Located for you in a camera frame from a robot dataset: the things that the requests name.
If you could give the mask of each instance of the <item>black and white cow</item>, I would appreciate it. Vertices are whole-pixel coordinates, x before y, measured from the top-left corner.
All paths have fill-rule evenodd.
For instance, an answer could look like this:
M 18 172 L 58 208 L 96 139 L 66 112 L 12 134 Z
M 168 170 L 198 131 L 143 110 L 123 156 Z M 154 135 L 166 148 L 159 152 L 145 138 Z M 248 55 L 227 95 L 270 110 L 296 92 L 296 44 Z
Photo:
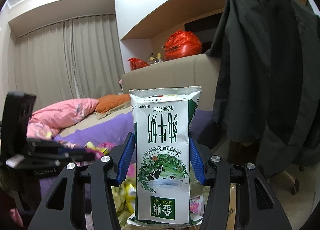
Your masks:
M 157 167 L 157 170 L 153 170 L 147 175 L 148 180 L 156 180 L 159 178 L 160 172 L 164 171 L 163 165 Z

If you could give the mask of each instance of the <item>purple bed sheet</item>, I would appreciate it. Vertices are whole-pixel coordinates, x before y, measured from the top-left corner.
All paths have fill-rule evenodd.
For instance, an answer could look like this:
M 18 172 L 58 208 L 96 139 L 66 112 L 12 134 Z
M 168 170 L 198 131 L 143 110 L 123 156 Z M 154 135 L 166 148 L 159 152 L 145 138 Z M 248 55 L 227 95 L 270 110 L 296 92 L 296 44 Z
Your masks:
M 200 133 L 205 126 L 212 120 L 212 112 L 197 110 L 192 121 L 190 131 L 192 131 L 198 139 Z M 129 132 L 134 132 L 132 112 L 127 114 L 119 114 L 113 119 L 86 128 L 84 130 L 76 130 L 74 133 L 61 137 L 55 137 L 55 140 L 65 140 L 72 143 L 77 143 L 80 147 L 84 147 L 88 142 L 92 142 L 95 146 L 110 142 L 117 145 L 124 143 Z M 132 162 L 135 162 L 136 155 L 133 154 Z M 52 185 L 54 178 L 46 178 L 40 180 L 41 196 L 44 196 Z M 85 198 L 90 198 L 90 186 L 86 186 Z

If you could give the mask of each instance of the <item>hanging coat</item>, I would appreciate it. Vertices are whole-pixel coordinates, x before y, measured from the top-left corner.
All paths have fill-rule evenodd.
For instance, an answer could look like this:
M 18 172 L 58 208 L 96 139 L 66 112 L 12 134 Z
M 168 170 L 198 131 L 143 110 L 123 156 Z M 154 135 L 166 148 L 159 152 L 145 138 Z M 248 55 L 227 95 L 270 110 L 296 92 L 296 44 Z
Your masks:
M 211 49 L 221 57 L 213 121 L 261 140 L 268 178 L 320 162 L 319 17 L 296 0 L 227 0 Z

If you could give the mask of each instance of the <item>chair caster wheel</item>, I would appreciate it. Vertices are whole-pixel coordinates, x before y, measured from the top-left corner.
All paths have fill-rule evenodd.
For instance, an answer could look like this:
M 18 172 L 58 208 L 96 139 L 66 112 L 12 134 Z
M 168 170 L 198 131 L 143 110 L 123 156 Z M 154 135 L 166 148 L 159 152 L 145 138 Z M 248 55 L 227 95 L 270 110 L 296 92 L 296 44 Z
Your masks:
M 296 189 L 296 188 L 293 188 L 293 189 L 291 190 L 292 196 L 294 196 L 294 195 L 297 194 L 298 192 L 299 192 L 299 189 Z

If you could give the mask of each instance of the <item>printed flower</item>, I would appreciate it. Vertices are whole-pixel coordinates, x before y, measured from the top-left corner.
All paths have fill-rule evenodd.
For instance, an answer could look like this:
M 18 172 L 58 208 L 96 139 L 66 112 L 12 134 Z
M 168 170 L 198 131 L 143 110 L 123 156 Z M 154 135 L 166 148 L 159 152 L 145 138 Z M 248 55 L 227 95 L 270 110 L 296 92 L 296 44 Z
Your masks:
M 151 165 L 155 164 L 155 162 L 153 160 L 150 160 L 150 159 L 146 159 L 145 163 L 147 164 L 147 166 L 149 166 L 149 165 L 151 166 Z

